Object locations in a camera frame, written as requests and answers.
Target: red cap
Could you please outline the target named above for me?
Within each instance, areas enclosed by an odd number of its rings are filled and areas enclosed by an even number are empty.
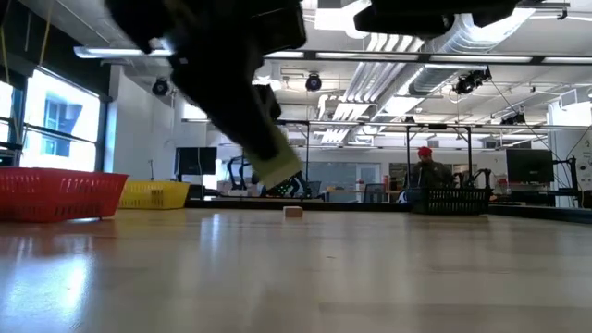
[[[429,149],[428,147],[421,147],[417,151],[417,154],[420,156],[430,156],[432,154],[432,150]]]

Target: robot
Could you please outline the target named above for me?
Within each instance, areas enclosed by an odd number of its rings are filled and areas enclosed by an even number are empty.
[[[360,31],[434,38],[456,13],[477,25],[508,17],[520,0],[445,2],[372,0],[355,18]],[[530,0],[530,3],[541,0]],[[160,39],[173,52],[171,79],[235,143],[261,181],[273,188],[301,171],[301,163],[268,115],[273,92],[252,86],[263,56],[306,42],[300,0],[105,0],[115,22],[146,54]],[[231,92],[220,98],[221,90]]]

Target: man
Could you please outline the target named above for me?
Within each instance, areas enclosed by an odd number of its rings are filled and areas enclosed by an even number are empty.
[[[417,155],[420,161],[412,168],[412,188],[446,188],[452,186],[454,183],[452,173],[443,164],[434,162],[430,148],[419,148]]]

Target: computer monitor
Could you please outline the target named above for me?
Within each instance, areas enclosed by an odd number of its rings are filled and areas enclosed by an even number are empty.
[[[215,175],[216,158],[215,147],[177,148],[177,175]]]
[[[13,167],[14,157],[0,155],[0,167]]]
[[[553,154],[548,150],[506,150],[509,182],[550,183],[554,177]]]

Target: chair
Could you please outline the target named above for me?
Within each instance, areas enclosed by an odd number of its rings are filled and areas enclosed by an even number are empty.
[[[311,190],[311,198],[318,198],[321,191],[321,181],[309,181],[308,188]]]
[[[380,203],[384,200],[386,195],[385,184],[367,184],[364,189],[364,199],[362,202],[365,204]]]

